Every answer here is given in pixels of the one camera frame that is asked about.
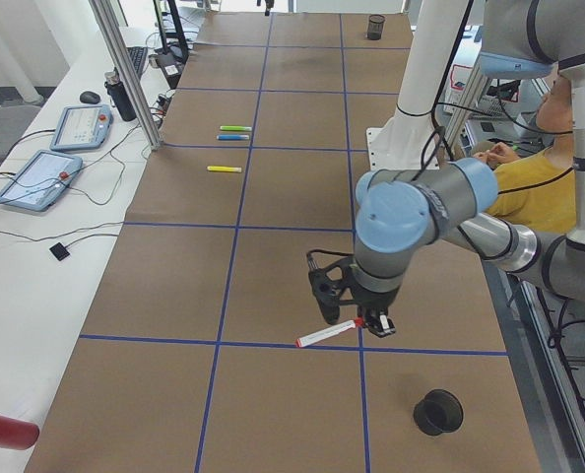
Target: blue joint cover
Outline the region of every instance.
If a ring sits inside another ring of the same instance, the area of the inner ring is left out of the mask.
[[[372,186],[356,217],[357,236],[368,248],[395,253],[413,246],[428,225],[425,197],[406,182]]]
[[[536,79],[546,77],[553,65],[481,51],[481,70],[493,79]]]
[[[362,201],[367,195],[369,191],[369,183],[375,176],[375,170],[368,170],[362,177],[358,180],[358,184],[356,184],[356,201],[359,205],[362,205]]]
[[[493,171],[476,158],[463,158],[450,163],[466,176],[477,201],[477,213],[491,207],[498,197],[498,181]]]

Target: blue marker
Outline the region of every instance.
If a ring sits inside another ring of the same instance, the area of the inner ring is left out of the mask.
[[[249,140],[249,135],[218,135],[216,137],[221,141],[246,141]]]

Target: keyboard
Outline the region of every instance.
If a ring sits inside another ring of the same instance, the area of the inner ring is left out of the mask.
[[[148,47],[130,46],[126,49],[128,49],[128,54],[131,56],[131,61],[133,61],[133,67],[135,67],[137,76],[142,77],[142,74],[144,74],[144,68],[146,67],[146,62],[148,61]]]

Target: yellow marker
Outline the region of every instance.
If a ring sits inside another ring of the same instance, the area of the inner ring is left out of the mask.
[[[242,168],[231,168],[229,166],[207,166],[211,172],[242,172]]]

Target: green marker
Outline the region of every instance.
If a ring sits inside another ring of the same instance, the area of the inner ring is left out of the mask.
[[[251,131],[250,126],[223,125],[221,131]]]

